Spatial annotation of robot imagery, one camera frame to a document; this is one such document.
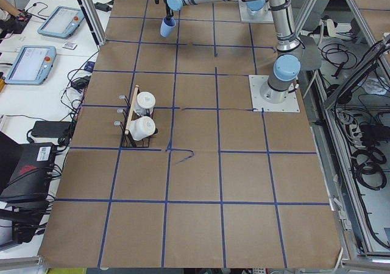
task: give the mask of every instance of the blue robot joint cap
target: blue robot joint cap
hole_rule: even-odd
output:
[[[170,9],[174,11],[179,11],[183,8],[183,1],[182,0],[166,0],[168,6]]]
[[[274,64],[275,76],[284,82],[294,80],[300,71],[300,61],[293,55],[282,55]]]

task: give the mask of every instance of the black laptop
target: black laptop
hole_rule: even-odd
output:
[[[46,199],[55,145],[18,144],[0,132],[0,201],[24,203]]]

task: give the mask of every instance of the white cup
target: white cup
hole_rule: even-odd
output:
[[[142,140],[156,131],[156,125],[150,117],[142,117],[130,122],[130,133],[135,141]]]
[[[150,116],[153,113],[156,98],[153,94],[143,91],[136,97],[134,112],[139,116]]]

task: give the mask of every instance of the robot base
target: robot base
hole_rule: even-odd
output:
[[[255,16],[250,16],[248,13],[248,9],[246,7],[246,3],[242,1],[238,1],[239,6],[239,16],[241,17],[242,23],[265,23],[265,24],[273,24],[274,19],[272,18],[272,13],[269,8],[269,3],[267,2],[265,5],[265,10],[260,10]]]
[[[295,93],[288,93],[286,99],[280,104],[272,104],[265,100],[260,94],[260,88],[267,82],[269,76],[250,75],[250,94],[252,96],[252,107],[254,111],[278,111],[283,113],[299,113],[299,105]]]

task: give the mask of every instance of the blue tape line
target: blue tape line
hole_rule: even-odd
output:
[[[110,192],[110,199],[108,200],[108,207],[107,207],[107,214],[105,216],[105,223],[104,223],[104,230],[103,230],[103,238],[102,243],[100,247],[100,254],[99,254],[99,260],[97,262],[97,266],[100,268],[102,264],[102,258],[103,258],[103,252],[104,252],[104,245],[105,245],[105,237],[107,235],[107,227],[108,227],[108,220],[110,219],[110,212],[111,212],[111,204],[112,204],[112,197],[114,194],[114,188],[115,188],[115,181],[116,181],[116,174],[118,172],[119,167],[119,160],[121,158],[121,151],[118,151],[118,156],[116,157],[116,164],[115,164],[115,171],[114,171],[114,177],[111,184],[111,192]]]
[[[110,16],[110,18],[139,18],[139,19],[142,19],[142,17],[139,17],[139,16]]]
[[[359,10],[390,11],[390,9],[359,8]]]
[[[149,3],[149,0],[146,0],[146,5],[145,5],[145,11],[144,11],[144,17],[143,17],[143,23],[142,23],[142,27],[141,27],[141,33],[140,33],[140,39],[139,41],[141,41],[141,38],[142,38],[142,34],[143,34],[143,29],[144,29],[144,25],[145,25],[145,16],[146,16],[146,11],[147,11],[147,5]],[[137,55],[135,57],[135,63],[134,63],[134,71],[136,70],[136,66],[137,66],[137,61],[138,61],[138,55],[140,53],[140,44],[138,42],[138,49],[137,49]],[[131,86],[130,86],[130,92],[129,92],[129,98],[130,98],[130,94],[132,92],[132,86],[133,86],[133,81],[134,81],[134,76],[135,76],[135,73],[133,72],[133,76],[132,76],[132,83],[131,83]],[[104,225],[104,233],[103,233],[103,239],[102,239],[102,244],[101,244],[101,250],[100,250],[100,255],[99,255],[99,261],[97,263],[97,266],[100,268],[101,267],[101,263],[102,263],[102,257],[103,257],[103,252],[104,252],[104,245],[105,245],[105,237],[106,237],[106,234],[107,234],[107,226],[108,226],[108,220],[110,218],[110,211],[111,211],[111,200],[113,198],[113,194],[114,194],[114,188],[115,188],[115,181],[116,181],[116,174],[118,173],[118,166],[119,166],[119,159],[121,157],[121,143],[123,141],[123,135],[121,137],[121,142],[119,143],[119,152],[118,152],[118,157],[117,157],[117,160],[116,160],[116,166],[115,166],[115,172],[114,172],[114,177],[113,177],[113,181],[112,181],[112,187],[111,187],[111,193],[110,193],[110,202],[108,203],[108,208],[107,208],[107,216],[106,216],[106,220],[105,220],[105,225]]]
[[[285,245],[284,245],[284,242],[283,242],[282,226],[280,224],[280,216],[279,216],[279,210],[278,210],[277,199],[276,199],[275,182],[274,182],[274,175],[272,173],[271,154],[269,153],[267,126],[266,126],[266,120],[265,120],[265,117],[264,117],[264,109],[262,109],[262,111],[261,111],[261,119],[263,120],[264,138],[265,138],[266,150],[267,150],[269,175],[271,177],[272,193],[274,195],[275,212],[276,212],[276,219],[277,219],[277,223],[278,223],[280,246],[282,248],[283,263],[285,265],[285,268],[287,268],[286,251],[285,251]]]
[[[127,41],[127,40],[111,40],[111,39],[108,39],[107,41],[114,41],[114,42],[117,42],[117,43],[126,43],[126,44],[138,44],[137,41]],[[176,45],[179,45],[179,46],[187,46],[187,44],[180,44],[180,43],[162,43],[162,42],[151,42],[151,41],[140,41],[139,42],[140,44],[162,44],[162,45],[165,45],[165,46],[176,46]]]
[[[55,201],[61,201],[61,202],[104,202],[104,203],[107,203],[110,201],[110,199],[55,198]]]
[[[173,148],[171,148],[171,151],[184,151],[184,152],[190,152],[191,153],[191,155],[188,155],[187,157],[184,157],[182,160],[179,160],[179,161],[175,162],[174,164],[182,163],[182,162],[184,162],[186,160],[189,160],[190,158],[195,156],[195,151],[193,151],[191,149],[173,149]]]
[[[256,63],[256,53],[255,53],[255,46],[254,46],[254,37],[253,37],[253,35],[252,35],[252,26],[251,26],[251,24],[249,23],[248,24],[248,26],[249,26],[249,35],[250,35],[250,43],[251,43],[251,45],[252,45],[252,55],[253,55],[253,63],[254,63],[254,65],[255,65],[255,75],[257,75],[258,73],[257,73],[257,63]]]
[[[200,111],[203,111],[203,110],[206,110],[206,111],[216,111],[216,110],[219,110],[219,111],[230,111],[230,110],[234,110],[234,111],[253,111],[252,109],[247,109],[247,108],[201,108],[201,107],[187,107],[187,108],[181,108],[182,111],[185,111],[185,110],[200,110]]]
[[[221,232],[222,232],[222,259],[224,268],[226,268],[226,247],[225,247],[225,220],[224,220],[224,194],[222,185],[222,159],[221,159],[221,125],[219,121],[219,89],[218,89],[218,70],[215,67],[215,90],[216,90],[216,106],[217,106],[217,137],[218,137],[218,172],[219,172],[219,198],[221,201]]]
[[[210,205],[210,204],[221,204],[220,201],[183,201],[183,200],[170,200],[169,204],[202,204],[202,205]]]
[[[117,147],[84,147],[84,146],[71,146],[69,149],[84,149],[84,150],[119,150]]]
[[[169,177],[171,173],[171,155],[172,152],[170,151],[172,149],[172,141],[173,141],[173,130],[174,130],[174,119],[175,119],[175,101],[176,101],[176,81],[177,81],[177,59],[179,54],[179,36],[180,36],[180,14],[181,11],[179,11],[179,18],[177,21],[177,38],[176,38],[176,53],[175,53],[175,73],[174,73],[174,82],[173,82],[173,97],[172,97],[172,119],[171,119],[171,135],[169,139],[168,146],[166,148],[166,151],[169,150],[169,156],[168,156],[168,171],[166,176],[166,192],[165,192],[165,207],[164,207],[164,225],[163,225],[163,245],[162,245],[162,253],[161,253],[161,267],[164,267],[165,264],[165,239],[166,239],[166,219],[168,214],[168,194],[169,194]]]
[[[212,47],[213,45],[210,44],[193,44],[193,46],[198,46],[198,47]],[[215,47],[244,47],[247,49],[251,49],[251,46],[239,46],[235,44],[215,44]]]
[[[213,42],[214,42],[214,57],[218,56],[217,53],[217,38],[216,38],[216,31],[215,31],[215,11],[214,11],[214,3],[211,4],[213,7]]]
[[[163,242],[161,249],[161,267],[165,263],[165,239],[166,239],[166,219],[168,215],[168,194],[169,194],[169,174],[171,173],[171,152],[168,155],[168,168],[166,170],[165,200],[164,200],[164,222],[163,222]]]
[[[329,202],[278,202],[278,206],[329,206]]]
[[[80,150],[134,150],[134,151],[162,151],[159,148],[141,148],[141,147],[81,147],[74,146],[69,149],[80,149]]]
[[[174,107],[154,107],[156,110],[174,110],[174,109],[180,109],[180,108],[174,108]]]
[[[298,154],[298,155],[316,155],[317,152],[302,152],[302,151],[249,151],[249,150],[222,150],[222,153],[246,153],[246,154]]]
[[[90,105],[83,104],[83,107],[91,107],[91,108],[125,108],[125,105]]]
[[[270,151],[270,154],[317,154],[317,152],[312,151]]]
[[[82,199],[82,198],[56,198],[59,202],[78,202],[78,203],[157,203],[157,204],[201,204],[201,205],[278,205],[278,206],[329,206],[327,202],[252,202],[252,201],[194,201],[194,200],[131,200],[131,199]]]
[[[134,71],[123,71],[123,70],[99,70],[96,69],[93,72],[106,72],[106,73],[134,73]]]

